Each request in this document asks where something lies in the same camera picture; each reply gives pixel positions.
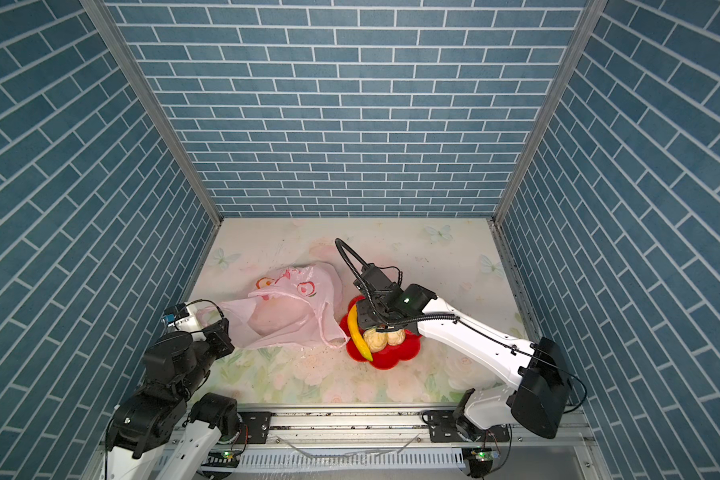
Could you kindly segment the yellow fake banana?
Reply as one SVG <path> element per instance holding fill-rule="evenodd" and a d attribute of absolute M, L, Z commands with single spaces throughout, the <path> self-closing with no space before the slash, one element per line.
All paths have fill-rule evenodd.
<path fill-rule="evenodd" d="M 367 360 L 368 362 L 373 361 L 372 352 L 370 351 L 369 346 L 367 345 L 366 341 L 364 340 L 363 335 L 360 332 L 359 326 L 358 326 L 358 312 L 357 312 L 357 305 L 353 305 L 347 316 L 347 326 L 350 332 L 350 337 L 355 345 L 355 348 L 358 350 L 360 355 Z"/>

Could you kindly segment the pink plastic bag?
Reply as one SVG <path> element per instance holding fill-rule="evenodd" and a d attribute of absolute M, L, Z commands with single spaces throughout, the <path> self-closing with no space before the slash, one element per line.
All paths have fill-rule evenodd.
<path fill-rule="evenodd" d="M 246 297 L 221 302 L 228 336 L 237 349 L 280 346 L 341 348 L 348 336 L 339 326 L 343 286 L 324 262 L 273 270 Z"/>

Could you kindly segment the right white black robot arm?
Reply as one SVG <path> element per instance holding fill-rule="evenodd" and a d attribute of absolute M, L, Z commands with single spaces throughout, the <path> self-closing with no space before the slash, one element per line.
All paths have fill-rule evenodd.
<path fill-rule="evenodd" d="M 357 300 L 349 308 L 347 327 L 358 334 L 402 330 L 438 341 L 492 371 L 501 387 L 467 391 L 459 403 L 457 421 L 465 428 L 514 423 L 539 437 L 556 437 L 574 374 L 553 340 L 532 342 L 500 332 L 416 284 Z"/>

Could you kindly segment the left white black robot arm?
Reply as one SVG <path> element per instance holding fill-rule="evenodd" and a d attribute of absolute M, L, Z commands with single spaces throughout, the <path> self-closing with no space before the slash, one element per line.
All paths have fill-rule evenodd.
<path fill-rule="evenodd" d="M 207 393 L 188 405 L 213 363 L 234 351 L 227 319 L 198 333 L 199 340 L 192 332 L 169 332 L 145 351 L 145 379 L 117 407 L 106 430 L 103 479 L 149 478 L 178 424 L 184 433 L 159 479 L 193 478 L 219 441 L 239 438 L 235 399 Z"/>

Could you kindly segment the red flower-shaped bowl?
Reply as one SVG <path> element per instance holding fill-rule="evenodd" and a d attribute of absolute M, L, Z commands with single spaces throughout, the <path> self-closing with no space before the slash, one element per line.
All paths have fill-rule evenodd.
<path fill-rule="evenodd" d="M 345 345 L 345 350 L 349 357 L 356 362 L 368 363 L 378 370 L 390 370 L 401 361 L 412 360 L 419 354 L 421 349 L 420 337 L 405 330 L 406 337 L 399 345 L 386 346 L 383 350 L 373 353 L 374 361 L 370 362 L 357 349 L 351 338 L 351 332 L 348 326 L 348 313 L 344 314 L 339 326 L 349 338 Z"/>

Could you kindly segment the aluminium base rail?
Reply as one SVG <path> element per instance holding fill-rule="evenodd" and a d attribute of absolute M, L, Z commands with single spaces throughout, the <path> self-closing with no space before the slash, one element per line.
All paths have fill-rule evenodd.
<path fill-rule="evenodd" d="M 237 411 L 241 434 L 221 440 L 210 451 L 234 456 L 254 449 L 377 450 L 413 448 L 459 449 L 466 467 L 458 478 L 607 479 L 610 474 L 584 417 L 569 414 L 553 439 L 539 437 L 518 424 L 501 424 L 486 431 L 465 428 L 450 408 L 350 407 L 273 408 Z M 178 424 L 163 456 L 147 479 L 157 475 L 184 433 Z M 83 473 L 103 479 L 104 447 Z M 231 478 L 239 473 L 195 474 L 191 479 Z"/>

